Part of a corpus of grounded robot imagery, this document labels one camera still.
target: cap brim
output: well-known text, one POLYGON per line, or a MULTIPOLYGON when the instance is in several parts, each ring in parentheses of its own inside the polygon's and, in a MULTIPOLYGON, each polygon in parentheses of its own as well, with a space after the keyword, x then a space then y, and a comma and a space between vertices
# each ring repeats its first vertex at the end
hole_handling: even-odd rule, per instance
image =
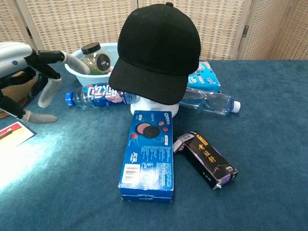
POLYGON ((157 73, 119 58, 111 72, 109 86, 161 104, 173 105, 183 98, 187 81, 188 75, 157 73))

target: cardboard box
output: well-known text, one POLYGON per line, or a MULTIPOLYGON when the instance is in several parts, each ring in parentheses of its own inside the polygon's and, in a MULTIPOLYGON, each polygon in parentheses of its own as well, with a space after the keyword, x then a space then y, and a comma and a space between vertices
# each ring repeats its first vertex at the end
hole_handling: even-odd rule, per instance
POLYGON ((237 176, 237 170, 199 133, 191 131, 173 144, 173 152, 183 151, 186 158, 213 188, 237 176))
POLYGON ((188 76, 188 87, 220 92, 220 83, 208 62, 199 62, 198 70, 188 76))
POLYGON ((123 200, 172 202, 171 112, 135 111, 119 189, 123 200))

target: table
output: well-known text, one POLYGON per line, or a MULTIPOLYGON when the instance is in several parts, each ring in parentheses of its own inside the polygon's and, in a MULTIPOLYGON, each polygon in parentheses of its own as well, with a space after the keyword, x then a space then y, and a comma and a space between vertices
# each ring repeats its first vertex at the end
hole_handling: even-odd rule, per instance
MULTIPOLYGON (((55 64, 60 91, 49 107, 37 97, 26 108, 58 122, 26 124, 37 135, 0 154, 0 230, 307 230, 308 61, 209 62, 241 110, 180 107, 173 134, 201 132, 239 171, 233 182, 214 191, 176 154, 173 203, 122 201, 129 106, 67 106, 65 93, 80 84, 55 64)), ((2 119, 0 128, 15 121, 2 119)))

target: plastic water bottle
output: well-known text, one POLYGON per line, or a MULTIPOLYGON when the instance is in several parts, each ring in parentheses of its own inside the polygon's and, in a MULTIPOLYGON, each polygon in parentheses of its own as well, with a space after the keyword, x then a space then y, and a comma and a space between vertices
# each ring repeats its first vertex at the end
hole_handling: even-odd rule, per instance
POLYGON ((228 115, 229 112, 237 113, 241 103, 234 101, 231 96, 216 92, 209 92, 187 87, 183 99, 179 102, 181 106, 228 115))
MULTIPOLYGON (((137 103, 139 99, 140 96, 111 89, 107 83, 88 85, 65 95, 68 105, 87 108, 132 104, 137 103)), ((234 101, 228 95, 189 87, 179 104, 222 115, 227 115, 229 112, 237 113, 241 107, 240 102, 234 101)))

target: blue bottle cap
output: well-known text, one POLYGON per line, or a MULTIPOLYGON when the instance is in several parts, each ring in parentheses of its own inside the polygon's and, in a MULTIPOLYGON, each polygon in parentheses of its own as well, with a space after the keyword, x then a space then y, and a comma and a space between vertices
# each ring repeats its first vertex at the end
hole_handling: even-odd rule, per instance
POLYGON ((73 92, 69 92, 67 94, 65 94, 65 102, 67 103, 67 105, 70 106, 75 106, 75 102, 74 102, 74 93, 73 92))

